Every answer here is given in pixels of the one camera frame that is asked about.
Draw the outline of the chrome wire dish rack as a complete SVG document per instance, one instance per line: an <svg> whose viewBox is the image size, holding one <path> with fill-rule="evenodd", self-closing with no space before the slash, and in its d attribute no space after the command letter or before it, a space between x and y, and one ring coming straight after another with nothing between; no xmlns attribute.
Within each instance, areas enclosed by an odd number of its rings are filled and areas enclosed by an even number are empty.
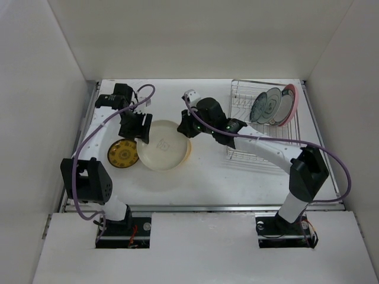
<svg viewBox="0 0 379 284"><path fill-rule="evenodd" d="M279 88L282 93L282 90L288 84L294 85L294 83L269 83L254 80L233 79L230 91L229 116L246 122L247 125L265 135L276 138L299 140L300 129L297 112L294 118L287 125L282 127L270 125L269 123L258 124L257 122L249 121L251 106L260 93L266 92L271 88Z"/></svg>

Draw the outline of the white plate green rim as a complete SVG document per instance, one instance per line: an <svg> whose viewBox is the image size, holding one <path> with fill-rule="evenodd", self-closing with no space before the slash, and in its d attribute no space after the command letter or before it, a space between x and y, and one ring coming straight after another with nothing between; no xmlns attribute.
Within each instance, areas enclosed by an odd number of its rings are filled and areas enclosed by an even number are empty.
<svg viewBox="0 0 379 284"><path fill-rule="evenodd" d="M282 93L279 88L271 88L266 91L265 103L260 107L261 115L258 124L267 124L275 117L282 101Z"/></svg>

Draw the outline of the blue floral plate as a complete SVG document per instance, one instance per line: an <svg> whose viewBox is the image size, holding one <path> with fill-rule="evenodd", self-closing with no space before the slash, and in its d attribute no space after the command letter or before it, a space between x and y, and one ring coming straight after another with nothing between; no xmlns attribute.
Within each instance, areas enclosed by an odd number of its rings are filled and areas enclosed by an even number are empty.
<svg viewBox="0 0 379 284"><path fill-rule="evenodd" d="M250 110L250 115L249 115L249 121L250 122L258 122L258 119L262 116L266 104L268 100L268 95L266 92L260 93L257 98L254 100L251 110Z"/></svg>

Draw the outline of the white plate dark lettered rim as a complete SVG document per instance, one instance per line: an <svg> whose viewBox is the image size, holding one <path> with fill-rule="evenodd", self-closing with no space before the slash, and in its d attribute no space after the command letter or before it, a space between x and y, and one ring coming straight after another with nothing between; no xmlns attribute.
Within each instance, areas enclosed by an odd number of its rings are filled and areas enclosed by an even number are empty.
<svg viewBox="0 0 379 284"><path fill-rule="evenodd" d="M269 121L270 125L278 126L282 124L290 115L294 105L294 92L291 89L282 90L282 100L278 111Z"/></svg>

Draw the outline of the pink plate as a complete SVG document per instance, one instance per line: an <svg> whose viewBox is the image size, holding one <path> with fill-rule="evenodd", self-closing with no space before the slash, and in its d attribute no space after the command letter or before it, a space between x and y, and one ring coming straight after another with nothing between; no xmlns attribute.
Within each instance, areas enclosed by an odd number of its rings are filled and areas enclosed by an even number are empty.
<svg viewBox="0 0 379 284"><path fill-rule="evenodd" d="M287 125L295 116L299 102L299 94L295 85L288 84L282 90L280 108L275 116L277 126Z"/></svg>

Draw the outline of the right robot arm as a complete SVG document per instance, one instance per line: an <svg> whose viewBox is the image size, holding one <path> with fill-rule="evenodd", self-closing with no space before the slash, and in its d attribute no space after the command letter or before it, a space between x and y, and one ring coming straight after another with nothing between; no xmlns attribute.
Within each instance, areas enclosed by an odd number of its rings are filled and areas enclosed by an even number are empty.
<svg viewBox="0 0 379 284"><path fill-rule="evenodd" d="M184 95L182 99L187 108L181 112L179 133L187 138L209 134L219 144L254 154L289 175L289 193L274 218L274 225L281 233L292 230L329 177L319 147L269 137L241 120L227 118L214 98L191 99Z"/></svg>

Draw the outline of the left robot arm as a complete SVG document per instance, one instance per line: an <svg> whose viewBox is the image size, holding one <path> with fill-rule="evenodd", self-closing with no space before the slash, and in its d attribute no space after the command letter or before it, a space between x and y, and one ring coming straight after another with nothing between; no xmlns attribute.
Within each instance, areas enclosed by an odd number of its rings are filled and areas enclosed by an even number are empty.
<svg viewBox="0 0 379 284"><path fill-rule="evenodd" d="M60 164L66 194L79 216L90 221L99 215L103 228L112 222L113 229L121 235L131 231L133 221L129 206L113 192L112 178L102 162L107 156L105 141L113 131L128 142L149 140L152 115L143 110L150 104L151 96L139 95L145 88L155 93L155 86L149 83L138 90L117 83L111 94L98 95L84 140L73 156L64 158Z"/></svg>

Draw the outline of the cream white bear plate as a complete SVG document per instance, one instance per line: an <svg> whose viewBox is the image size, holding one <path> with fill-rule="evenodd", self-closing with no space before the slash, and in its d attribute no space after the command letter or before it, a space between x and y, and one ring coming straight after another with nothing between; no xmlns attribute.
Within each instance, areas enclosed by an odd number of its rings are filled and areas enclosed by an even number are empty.
<svg viewBox="0 0 379 284"><path fill-rule="evenodd" d="M178 124L169 120L156 120L151 123L149 144L137 141L137 153L141 162L149 169L165 172L174 169L176 139L186 136L177 132Z"/></svg>

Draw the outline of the tan yellow plate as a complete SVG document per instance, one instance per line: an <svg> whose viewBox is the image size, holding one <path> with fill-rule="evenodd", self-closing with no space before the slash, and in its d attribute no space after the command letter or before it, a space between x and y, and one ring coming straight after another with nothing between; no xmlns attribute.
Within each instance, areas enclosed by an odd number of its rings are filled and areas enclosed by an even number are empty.
<svg viewBox="0 0 379 284"><path fill-rule="evenodd" d="M192 144L190 139L176 139L174 143L175 166L174 169L186 162L191 155Z"/></svg>

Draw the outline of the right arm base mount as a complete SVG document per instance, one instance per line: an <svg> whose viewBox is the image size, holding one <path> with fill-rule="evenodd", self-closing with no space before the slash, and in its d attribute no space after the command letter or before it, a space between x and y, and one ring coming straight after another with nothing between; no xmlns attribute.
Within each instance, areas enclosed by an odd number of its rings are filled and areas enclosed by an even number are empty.
<svg viewBox="0 0 379 284"><path fill-rule="evenodd" d="M318 234L306 214L294 223L286 222L280 216L260 216L255 221L260 249L314 249L318 245Z"/></svg>

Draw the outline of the yellow brown patterned plate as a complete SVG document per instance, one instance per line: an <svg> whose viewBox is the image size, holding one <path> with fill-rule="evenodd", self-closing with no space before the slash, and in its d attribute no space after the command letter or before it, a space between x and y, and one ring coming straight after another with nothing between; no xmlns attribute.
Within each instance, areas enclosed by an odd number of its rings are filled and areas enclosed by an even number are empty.
<svg viewBox="0 0 379 284"><path fill-rule="evenodd" d="M108 149L107 159L113 167L119 169L133 166L139 160L137 143L127 139L115 141Z"/></svg>

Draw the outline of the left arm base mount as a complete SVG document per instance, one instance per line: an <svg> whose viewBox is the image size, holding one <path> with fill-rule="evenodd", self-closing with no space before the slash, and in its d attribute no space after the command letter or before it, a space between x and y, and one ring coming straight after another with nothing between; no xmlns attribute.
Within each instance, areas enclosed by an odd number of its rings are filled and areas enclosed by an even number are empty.
<svg viewBox="0 0 379 284"><path fill-rule="evenodd" d="M151 217L133 217L126 224L106 220L104 234L95 243L96 249L149 249Z"/></svg>

